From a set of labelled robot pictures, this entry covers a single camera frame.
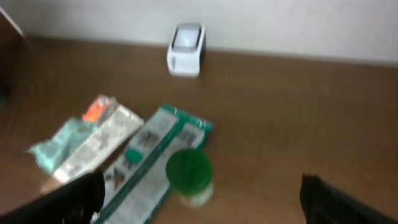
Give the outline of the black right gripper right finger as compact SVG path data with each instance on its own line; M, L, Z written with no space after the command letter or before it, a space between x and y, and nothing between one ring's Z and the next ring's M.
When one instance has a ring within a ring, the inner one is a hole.
M302 176L300 204L307 224L397 224L316 175Z

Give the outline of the white cream tube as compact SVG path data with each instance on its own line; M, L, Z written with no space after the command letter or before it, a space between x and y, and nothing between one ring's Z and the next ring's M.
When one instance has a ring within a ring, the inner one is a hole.
M127 109L117 110L88 137L40 187L47 194L77 177L96 170L129 136L144 125L144 120Z

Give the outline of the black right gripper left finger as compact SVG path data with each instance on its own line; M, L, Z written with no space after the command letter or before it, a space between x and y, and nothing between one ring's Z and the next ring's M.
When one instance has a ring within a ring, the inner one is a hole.
M5 215L1 224L90 223L104 204L105 180L100 170L89 172Z

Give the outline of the orange small box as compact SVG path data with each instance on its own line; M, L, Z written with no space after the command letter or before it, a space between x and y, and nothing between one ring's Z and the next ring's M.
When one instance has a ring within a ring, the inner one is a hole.
M82 120L93 123L97 126L101 124L116 110L118 101L115 97L98 95L82 115Z

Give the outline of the green wipes packet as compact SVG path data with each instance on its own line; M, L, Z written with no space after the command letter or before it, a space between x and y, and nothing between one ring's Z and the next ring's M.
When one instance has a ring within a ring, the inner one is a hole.
M149 223L170 192L166 164L181 149L199 150L213 125L162 105L104 172L105 198L93 224Z

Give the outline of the teal small packet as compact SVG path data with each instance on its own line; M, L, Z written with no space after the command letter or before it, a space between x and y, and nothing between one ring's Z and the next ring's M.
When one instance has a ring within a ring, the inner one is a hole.
M50 139L32 145L29 153L44 172L52 175L96 130L97 125L72 117Z

